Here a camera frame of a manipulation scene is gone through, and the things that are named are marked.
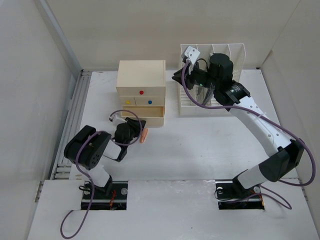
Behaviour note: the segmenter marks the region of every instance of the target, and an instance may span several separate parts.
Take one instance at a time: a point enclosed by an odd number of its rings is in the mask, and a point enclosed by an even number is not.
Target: white dish rack
[[[233,44],[181,44],[181,54],[185,51],[188,46],[192,46],[200,51],[200,58],[205,59],[209,63],[209,58],[213,53],[216,54],[226,54],[229,56],[230,60],[233,62],[233,80],[239,82],[241,71],[244,65],[246,50],[245,45],[241,43]],[[182,68],[182,61],[180,61],[179,67]],[[206,63],[204,61],[199,61],[199,67],[205,69]],[[225,109],[205,109],[196,106],[188,98],[185,93],[184,88],[178,84],[178,101],[179,101],[179,115],[180,116],[228,116],[230,115]],[[191,96],[196,99],[198,93],[198,86],[194,86],[192,90],[189,91]],[[208,103],[209,106],[220,106],[220,104],[214,99]]]

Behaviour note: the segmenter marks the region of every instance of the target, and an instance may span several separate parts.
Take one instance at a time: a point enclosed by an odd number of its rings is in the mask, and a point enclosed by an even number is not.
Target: screw
[[[224,193],[223,187],[222,187],[222,186],[218,186],[218,187],[216,188],[216,192],[217,192],[218,194],[223,194],[223,193]]]
[[[258,187],[258,186],[255,186],[255,187],[253,188],[253,191],[254,191],[256,194],[261,193],[260,187]]]
[[[122,195],[127,195],[127,193],[128,193],[128,189],[126,189],[125,187],[121,189]]]

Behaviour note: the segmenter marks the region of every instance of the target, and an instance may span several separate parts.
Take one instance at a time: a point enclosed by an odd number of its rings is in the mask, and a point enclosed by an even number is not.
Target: purple cable
[[[81,230],[86,218],[87,218],[87,215],[89,213],[89,210],[91,208],[91,205],[92,205],[92,201],[94,199],[94,195],[95,195],[95,184],[94,184],[94,181],[92,180],[91,176],[82,171],[79,167],[79,157],[80,157],[80,154],[81,152],[83,151],[83,149],[85,148],[85,146],[91,141],[91,139],[93,139],[96,135],[100,134],[100,133],[106,133],[105,131],[96,131],[94,134],[92,134],[90,137],[88,137],[88,139],[84,142],[84,144],[80,147],[76,157],[75,157],[75,166],[76,166],[76,169],[78,169],[78,171],[80,173],[82,173],[83,175],[85,175],[89,180],[90,180],[90,183],[92,185],[92,191],[91,191],[91,198],[90,198],[90,202],[88,204],[88,208],[86,209],[86,212],[84,214],[84,217],[82,219],[82,222],[78,228],[78,230],[72,235],[72,236],[65,236],[64,232],[63,232],[63,226],[64,226],[64,223],[65,223],[65,220],[67,219],[67,217],[74,211],[74,210],[71,210],[70,212],[68,212],[68,214],[64,217],[64,219],[62,220],[62,223],[61,223],[61,226],[60,226],[60,234],[61,236],[64,238],[64,239],[72,239],[73,237],[75,237]]]
[[[306,183],[297,184],[297,183],[287,182],[287,181],[283,181],[283,180],[279,180],[279,182],[284,183],[284,184],[288,184],[288,185],[291,185],[291,186],[296,186],[296,187],[305,187],[305,186],[310,185],[315,180],[315,177],[316,177],[316,162],[315,162],[314,156],[312,155],[312,153],[311,153],[310,149],[307,147],[307,145],[300,138],[298,138],[295,134],[293,134],[291,131],[285,129],[283,126],[280,126],[279,124],[271,121],[270,119],[266,118],[265,116],[262,116],[259,113],[255,112],[255,111],[253,111],[253,110],[251,110],[249,108],[246,108],[246,107],[231,106],[231,105],[230,106],[206,106],[206,105],[200,104],[199,102],[194,100],[194,98],[188,92],[188,89],[187,89],[187,86],[186,86],[186,82],[185,82],[185,73],[186,73],[186,69],[187,69],[187,66],[189,65],[189,63],[190,63],[190,61],[187,60],[186,64],[183,66],[182,74],[181,74],[181,82],[182,82],[182,86],[183,86],[183,89],[184,89],[186,95],[189,97],[189,99],[195,105],[197,105],[197,106],[199,106],[201,108],[204,108],[204,109],[240,109],[240,110],[244,110],[244,111],[250,112],[250,113],[256,115],[257,117],[265,120],[267,123],[276,126],[278,129],[281,129],[282,131],[284,131],[285,133],[287,133],[288,135],[293,137],[295,140],[297,140],[303,146],[305,151],[308,153],[308,155],[310,157],[310,160],[311,160],[311,165],[312,165],[312,174],[311,174],[311,177],[310,177],[309,181],[307,181]]]
[[[253,197],[255,197],[255,196],[259,196],[259,195],[260,195],[260,196],[266,196],[266,197],[268,197],[268,198],[271,198],[271,199],[274,200],[276,203],[282,205],[282,206],[285,207],[286,209],[292,210],[291,204],[290,204],[283,196],[281,196],[280,194],[276,193],[275,191],[272,191],[272,190],[270,190],[269,188],[266,188],[266,187],[264,187],[264,186],[261,186],[261,185],[260,185],[260,188],[265,189],[265,190],[269,191],[270,193],[273,193],[274,195],[277,195],[277,196],[278,196],[279,198],[281,198],[287,205],[285,205],[285,204],[283,204],[282,202],[280,202],[279,200],[275,199],[273,196],[271,196],[271,195],[269,195],[269,194],[266,194],[266,193],[262,193],[262,192],[260,192],[260,193],[254,193],[254,194],[252,194],[252,195],[250,195],[250,196],[247,196],[247,197],[245,197],[245,198],[242,198],[242,199],[238,199],[238,200],[234,200],[234,201],[226,201],[226,202],[228,202],[228,203],[230,203],[230,204],[235,204],[235,203],[239,203],[239,202],[242,202],[242,201],[244,201],[244,200],[247,200],[247,199],[250,199],[250,198],[253,198]]]
[[[132,142],[130,142],[130,143],[128,143],[128,144],[120,143],[120,142],[116,142],[116,141],[114,142],[115,144],[117,144],[117,145],[119,145],[119,146],[130,146],[130,145],[134,144],[136,141],[138,141],[138,139],[139,139],[139,137],[140,137],[140,135],[141,135],[141,133],[142,133],[142,130],[143,130],[143,128],[142,128],[142,123],[141,123],[139,117],[137,116],[137,114],[135,114],[133,111],[125,110],[125,109],[117,110],[117,111],[114,111],[113,113],[111,113],[110,116],[109,116],[109,120],[111,121],[111,116],[112,116],[113,114],[116,114],[116,113],[119,113],[119,112],[127,112],[127,113],[130,113],[130,114],[134,115],[135,118],[137,119],[137,121],[139,122],[139,125],[140,125],[139,136],[137,136],[134,141],[132,141]]]

